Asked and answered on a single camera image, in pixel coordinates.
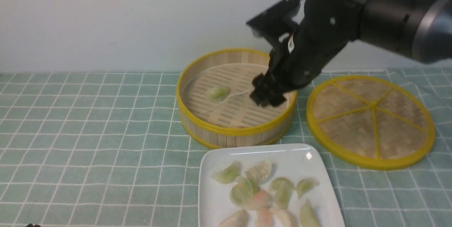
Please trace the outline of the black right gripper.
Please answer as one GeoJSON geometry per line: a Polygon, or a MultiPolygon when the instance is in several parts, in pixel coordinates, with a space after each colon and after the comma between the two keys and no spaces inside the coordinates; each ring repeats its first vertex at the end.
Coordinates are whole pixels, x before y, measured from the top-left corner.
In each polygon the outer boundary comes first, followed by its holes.
{"type": "Polygon", "coordinates": [[[278,107],[287,91],[310,84],[349,43],[360,37],[368,0],[305,0],[298,28],[276,49],[267,76],[252,80],[250,98],[258,106],[278,107]]]}

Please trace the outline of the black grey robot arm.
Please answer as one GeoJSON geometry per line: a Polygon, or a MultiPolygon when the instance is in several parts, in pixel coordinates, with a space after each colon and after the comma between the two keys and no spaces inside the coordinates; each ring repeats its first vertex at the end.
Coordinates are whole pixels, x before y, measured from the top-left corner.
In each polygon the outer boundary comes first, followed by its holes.
{"type": "Polygon", "coordinates": [[[451,58],[451,0],[281,0],[247,21],[271,46],[250,98],[278,107],[356,40],[422,64],[451,58]]]}

